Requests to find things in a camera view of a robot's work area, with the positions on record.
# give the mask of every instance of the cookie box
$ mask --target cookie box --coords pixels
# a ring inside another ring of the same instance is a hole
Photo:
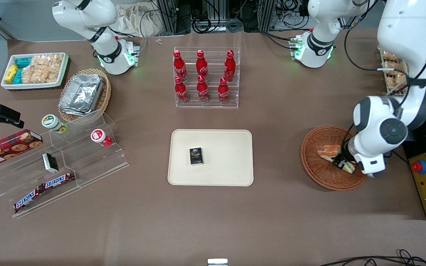
[[[24,129],[13,135],[0,139],[0,162],[16,157],[28,150],[42,146],[42,137]]]

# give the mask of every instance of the acrylic bottle rack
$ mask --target acrylic bottle rack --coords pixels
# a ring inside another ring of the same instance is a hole
[[[102,179],[129,164],[123,149],[116,143],[112,127],[113,120],[102,111],[95,111],[67,123],[64,134],[48,131],[42,134],[44,145],[12,160],[0,164],[0,199],[10,202],[14,214],[14,204],[38,185],[73,171],[74,180],[50,188],[34,201],[19,210],[13,217],[22,217],[35,210],[76,192],[83,187]],[[113,144],[103,148],[91,140],[93,130],[100,128],[113,139]],[[56,158],[59,172],[46,171],[42,155],[50,153]]]
[[[184,82],[188,93],[189,101],[181,104],[175,94],[175,104],[178,108],[238,108],[240,104],[240,49],[239,47],[175,47],[179,50],[185,61],[187,71],[187,81]],[[196,90],[198,83],[198,74],[196,72],[196,52],[203,50],[206,62],[208,62],[208,103],[201,103]],[[226,52],[234,51],[234,60],[236,61],[236,72],[232,82],[228,82],[230,87],[229,101],[226,105],[220,105],[218,101],[218,86],[220,79],[224,77],[224,61]]]

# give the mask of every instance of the brown woven basket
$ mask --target brown woven basket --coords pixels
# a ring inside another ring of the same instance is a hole
[[[85,69],[82,70],[80,72],[78,72],[77,74],[88,74],[88,75],[92,75],[92,74],[97,74],[100,77],[103,77],[104,79],[104,83],[102,86],[102,91],[101,94],[98,98],[98,103],[96,105],[95,110],[101,109],[103,112],[106,110],[106,108],[108,107],[108,102],[109,102],[109,98],[111,96],[111,84],[109,83],[108,77],[106,76],[106,74],[103,73],[103,71],[98,70],[98,69]],[[64,90],[61,93],[60,99],[62,99],[62,97],[65,94],[65,91],[67,90],[67,86],[70,83],[70,81],[73,79],[73,77],[75,77],[75,75],[73,75],[65,84],[64,86]],[[76,115],[69,115],[68,113],[64,113],[62,112],[61,109],[59,109],[59,113],[60,116],[67,122],[73,121],[81,116],[76,116]]]
[[[350,174],[334,166],[318,155],[324,145],[341,144],[346,129],[340,126],[320,126],[311,130],[303,139],[300,157],[307,173],[317,182],[331,190],[346,191],[359,187],[366,180],[366,175],[358,168]]]

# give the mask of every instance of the red bottle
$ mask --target red bottle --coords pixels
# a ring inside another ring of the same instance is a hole
[[[205,60],[203,50],[196,52],[196,72],[198,76],[203,76],[208,81],[208,63]]]
[[[179,98],[179,103],[188,103],[188,94],[186,92],[185,84],[182,83],[182,79],[179,76],[175,77],[175,93],[177,94],[177,98]]]
[[[235,71],[236,62],[234,61],[234,52],[233,50],[229,50],[226,53],[226,61],[224,62],[224,76],[228,82],[233,81]]]
[[[179,50],[174,51],[174,69],[177,76],[182,78],[182,81],[186,81],[186,66],[182,57],[180,56]]]
[[[226,105],[229,101],[228,94],[230,93],[230,87],[226,84],[226,78],[220,79],[220,86],[218,86],[218,100],[221,105]]]
[[[198,91],[198,97],[202,104],[208,103],[210,96],[208,96],[208,85],[205,82],[203,76],[198,76],[198,84],[196,84],[196,90]]]

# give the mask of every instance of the table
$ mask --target table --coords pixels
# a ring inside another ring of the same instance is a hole
[[[375,36],[375,29],[350,34],[357,64],[377,66]],[[360,99],[385,91],[382,73],[348,62],[343,37],[319,69],[291,62],[287,50],[260,34],[161,37],[162,45],[149,39],[139,67],[109,76],[106,112],[131,165],[22,219],[11,218],[8,202],[0,200],[0,265],[196,266],[208,258],[228,258],[233,266],[318,265],[393,256],[402,248],[426,259],[426,221],[410,170],[397,157],[382,177],[349,192],[320,187],[301,165],[301,141],[312,128],[348,127]],[[9,55],[66,52],[69,76],[100,68],[86,41],[9,40],[8,46]],[[177,109],[175,46],[241,47],[240,108]],[[60,90],[0,88],[0,104],[20,111],[26,128],[41,133],[41,117],[57,113],[59,96]],[[170,135],[178,128],[251,131],[254,183],[170,185]],[[0,138],[15,130],[0,125]]]

